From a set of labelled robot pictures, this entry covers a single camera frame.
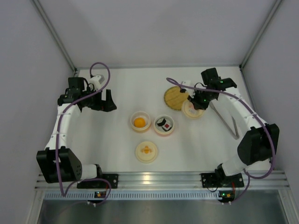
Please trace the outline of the stainless steel tongs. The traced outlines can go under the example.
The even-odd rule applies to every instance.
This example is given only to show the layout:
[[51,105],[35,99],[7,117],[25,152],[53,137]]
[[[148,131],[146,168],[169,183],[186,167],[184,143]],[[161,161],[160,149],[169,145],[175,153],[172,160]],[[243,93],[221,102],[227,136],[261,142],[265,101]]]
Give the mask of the stainless steel tongs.
[[220,118],[224,126],[228,129],[230,134],[233,136],[235,140],[240,138],[238,127],[235,119],[229,113],[228,109],[225,109],[224,106],[220,105],[217,100],[213,100],[210,102],[210,107]]

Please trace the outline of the cream lid pink handle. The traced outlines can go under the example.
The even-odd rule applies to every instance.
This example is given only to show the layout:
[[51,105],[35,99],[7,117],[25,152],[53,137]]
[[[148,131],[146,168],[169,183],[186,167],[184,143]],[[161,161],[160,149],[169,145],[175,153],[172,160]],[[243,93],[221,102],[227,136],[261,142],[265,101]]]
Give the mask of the cream lid pink handle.
[[188,100],[185,100],[183,102],[181,111],[189,119],[199,119],[203,116],[203,114],[205,112],[204,110],[194,109],[193,104]]

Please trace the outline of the orange round food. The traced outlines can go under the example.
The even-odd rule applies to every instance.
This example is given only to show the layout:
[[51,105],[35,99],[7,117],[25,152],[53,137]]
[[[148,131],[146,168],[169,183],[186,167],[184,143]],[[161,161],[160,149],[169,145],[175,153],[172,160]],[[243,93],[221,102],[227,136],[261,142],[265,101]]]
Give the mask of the orange round food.
[[144,118],[142,118],[142,117],[136,118],[134,120],[134,126],[136,128],[143,128],[143,127],[146,126],[146,120]]

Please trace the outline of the sushi roll red centre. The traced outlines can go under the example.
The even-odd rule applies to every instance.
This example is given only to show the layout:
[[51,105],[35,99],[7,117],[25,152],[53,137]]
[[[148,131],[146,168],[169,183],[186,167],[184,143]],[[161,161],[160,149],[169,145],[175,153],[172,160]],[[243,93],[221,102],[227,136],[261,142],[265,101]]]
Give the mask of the sushi roll red centre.
[[164,132],[169,132],[172,129],[172,124],[166,121],[162,125],[162,129],[163,129]]

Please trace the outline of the cream lid orange handle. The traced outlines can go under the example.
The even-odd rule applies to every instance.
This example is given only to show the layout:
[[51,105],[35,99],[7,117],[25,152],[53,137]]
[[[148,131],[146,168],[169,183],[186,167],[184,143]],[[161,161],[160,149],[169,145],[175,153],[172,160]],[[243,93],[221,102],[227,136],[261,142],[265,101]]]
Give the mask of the cream lid orange handle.
[[141,142],[135,149],[135,156],[142,163],[152,163],[158,156],[158,148],[151,141]]

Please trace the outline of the sushi roll green centre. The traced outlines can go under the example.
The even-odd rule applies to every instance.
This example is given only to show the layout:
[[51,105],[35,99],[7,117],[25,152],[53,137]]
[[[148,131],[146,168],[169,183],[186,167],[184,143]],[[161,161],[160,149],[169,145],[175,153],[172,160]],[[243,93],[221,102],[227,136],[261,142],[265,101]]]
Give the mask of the sushi roll green centre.
[[166,124],[166,119],[165,118],[160,118],[158,121],[157,121],[157,125],[158,126],[164,126]]

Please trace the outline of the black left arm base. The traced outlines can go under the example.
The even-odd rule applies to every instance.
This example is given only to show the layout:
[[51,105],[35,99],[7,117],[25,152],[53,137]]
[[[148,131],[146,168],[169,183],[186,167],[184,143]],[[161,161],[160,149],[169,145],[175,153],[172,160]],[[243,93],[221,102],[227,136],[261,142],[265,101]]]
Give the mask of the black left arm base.
[[[104,173],[101,179],[104,179],[107,182],[109,182],[111,185],[111,189],[118,188],[119,175],[117,173]],[[78,189],[106,189],[109,188],[109,185],[104,181],[88,180],[88,181],[83,181],[81,183],[78,183],[77,188]]]

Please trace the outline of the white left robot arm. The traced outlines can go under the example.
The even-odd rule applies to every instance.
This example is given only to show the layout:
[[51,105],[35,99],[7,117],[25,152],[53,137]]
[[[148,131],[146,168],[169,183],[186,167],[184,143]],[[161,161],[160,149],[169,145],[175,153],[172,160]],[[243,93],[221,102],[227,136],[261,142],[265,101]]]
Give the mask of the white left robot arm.
[[98,164],[83,165],[71,150],[76,123],[84,107],[94,111],[116,110],[111,91],[106,90],[102,99],[105,78],[95,75],[89,80],[83,77],[68,79],[68,88],[57,100],[57,119],[50,140],[36,159],[47,183],[72,182],[103,176]]

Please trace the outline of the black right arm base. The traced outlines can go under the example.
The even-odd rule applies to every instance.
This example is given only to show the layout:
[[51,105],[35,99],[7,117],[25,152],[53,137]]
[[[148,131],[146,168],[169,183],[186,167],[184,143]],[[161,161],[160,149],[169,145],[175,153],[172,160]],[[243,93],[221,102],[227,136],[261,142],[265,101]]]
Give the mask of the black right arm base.
[[241,173],[236,175],[227,176],[225,175],[222,164],[217,169],[210,173],[201,173],[202,187],[203,188],[236,188],[244,187],[244,181]]

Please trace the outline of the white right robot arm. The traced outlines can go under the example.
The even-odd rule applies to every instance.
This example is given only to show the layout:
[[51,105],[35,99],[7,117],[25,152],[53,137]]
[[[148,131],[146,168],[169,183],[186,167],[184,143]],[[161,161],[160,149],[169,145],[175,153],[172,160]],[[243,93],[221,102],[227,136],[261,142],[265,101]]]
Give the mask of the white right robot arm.
[[209,68],[201,73],[202,88],[196,84],[184,82],[188,91],[188,102],[192,109],[202,114],[211,107],[215,112],[223,110],[232,119],[232,133],[238,138],[240,130],[242,139],[235,153],[215,169],[221,184],[226,184],[251,165],[260,161],[271,161],[266,174],[254,176],[263,179],[270,175],[275,167],[279,138],[279,127],[262,119],[242,97],[237,84],[231,78],[221,78],[216,68]]

